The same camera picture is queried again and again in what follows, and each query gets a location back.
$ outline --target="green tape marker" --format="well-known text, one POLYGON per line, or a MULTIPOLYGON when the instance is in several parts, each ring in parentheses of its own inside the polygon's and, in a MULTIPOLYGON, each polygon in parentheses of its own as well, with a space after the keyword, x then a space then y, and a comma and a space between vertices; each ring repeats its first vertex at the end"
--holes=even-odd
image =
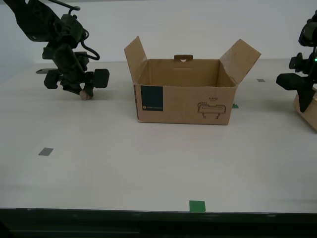
POLYGON ((204 201, 189 201, 190 212, 206 212, 204 201))

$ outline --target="black cable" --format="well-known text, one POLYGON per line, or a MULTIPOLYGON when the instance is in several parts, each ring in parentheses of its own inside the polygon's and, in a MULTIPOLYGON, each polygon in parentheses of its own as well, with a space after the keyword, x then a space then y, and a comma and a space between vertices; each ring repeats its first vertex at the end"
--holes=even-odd
POLYGON ((93 49, 91 49, 91 48, 89 48, 88 46, 85 45, 84 41, 89 37, 89 32, 86 29, 84 29, 84 31, 85 31, 86 36, 84 37, 84 39, 81 40, 80 43, 81 43, 81 45, 82 45, 82 47, 84 49, 86 49, 89 52, 93 53, 96 57, 90 56, 88 54, 81 54, 81 53, 76 53, 76 55, 87 57, 87 58, 90 58, 90 59, 93 59, 93 60, 100 60, 100 55, 96 51, 94 51, 93 49))
POLYGON ((68 14, 70 14, 72 10, 74 10, 74 11, 79 11, 80 10, 80 7, 78 7, 78 6, 71 6, 71 5, 68 5, 68 4, 64 3, 64 2, 58 1, 58 0, 48 0, 48 1, 54 2, 54 3, 58 4, 58 5, 62 5, 64 7, 66 7, 66 8, 69 8, 68 14))
POLYGON ((100 60, 100 55, 99 55, 96 51, 94 51, 93 49, 91 49, 91 48, 89 48, 88 46, 86 46, 85 43, 84 43, 84 41, 81 41, 80 43, 81 43, 81 45, 82 45, 82 47, 83 47, 84 49, 86 49, 86 50, 88 50, 89 52, 93 53, 96 57, 90 56, 90 55, 86 55, 86 54, 77 54, 77 55, 79 55, 79 56, 85 56, 85 57, 90 58, 90 59, 93 59, 93 60, 100 60))

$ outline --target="gray tape marker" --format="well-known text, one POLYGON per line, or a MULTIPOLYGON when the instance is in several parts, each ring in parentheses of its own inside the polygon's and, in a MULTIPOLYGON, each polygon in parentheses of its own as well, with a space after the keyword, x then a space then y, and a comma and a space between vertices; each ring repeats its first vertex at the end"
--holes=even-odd
POLYGON ((52 148, 44 148, 44 149, 39 153, 39 155, 49 156, 52 151, 53 151, 52 148))

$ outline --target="open cardboard box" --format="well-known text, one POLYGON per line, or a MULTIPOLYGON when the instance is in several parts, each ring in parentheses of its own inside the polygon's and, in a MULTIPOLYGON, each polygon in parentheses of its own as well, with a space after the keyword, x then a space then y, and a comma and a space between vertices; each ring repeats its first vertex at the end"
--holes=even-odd
POLYGON ((220 59, 147 59, 140 38, 125 49, 140 122, 229 123, 238 84, 260 53, 238 40, 220 59))

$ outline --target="box flap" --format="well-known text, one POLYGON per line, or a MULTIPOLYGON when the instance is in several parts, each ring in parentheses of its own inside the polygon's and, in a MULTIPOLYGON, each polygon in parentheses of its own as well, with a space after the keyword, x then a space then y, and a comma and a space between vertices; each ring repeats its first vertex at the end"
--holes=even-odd
POLYGON ((256 63, 261 53, 239 39, 220 58, 228 76, 239 84, 256 63))
POLYGON ((133 83, 137 83, 147 62, 147 56, 145 55, 139 36, 124 49, 124 52, 133 83))

